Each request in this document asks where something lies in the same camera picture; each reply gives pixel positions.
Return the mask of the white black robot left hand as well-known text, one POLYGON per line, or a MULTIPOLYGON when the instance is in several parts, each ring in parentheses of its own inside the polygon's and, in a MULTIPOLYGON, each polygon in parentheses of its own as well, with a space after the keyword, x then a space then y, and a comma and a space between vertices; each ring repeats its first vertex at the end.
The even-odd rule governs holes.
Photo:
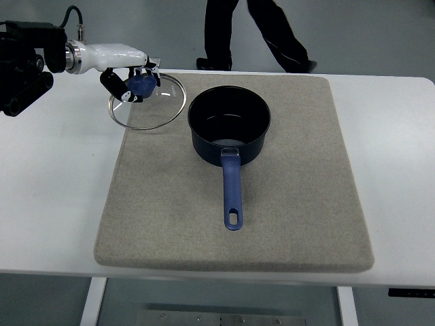
POLYGON ((65 52, 66 72, 101 72, 100 83, 119 101, 141 102, 161 85, 159 68, 147 67, 149 56, 136 48, 121 43, 86 45, 70 41, 65 52))

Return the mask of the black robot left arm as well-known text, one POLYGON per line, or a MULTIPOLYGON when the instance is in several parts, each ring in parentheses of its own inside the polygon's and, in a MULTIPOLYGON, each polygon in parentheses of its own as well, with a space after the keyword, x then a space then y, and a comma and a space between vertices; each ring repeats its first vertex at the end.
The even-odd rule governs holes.
POLYGON ((55 73, 79 71, 82 59, 65 26, 77 13, 78 40, 84 40, 84 22, 78 7, 67 8, 59 26, 49 22, 6 20, 1 25, 1 112, 16 117, 48 92, 55 73))

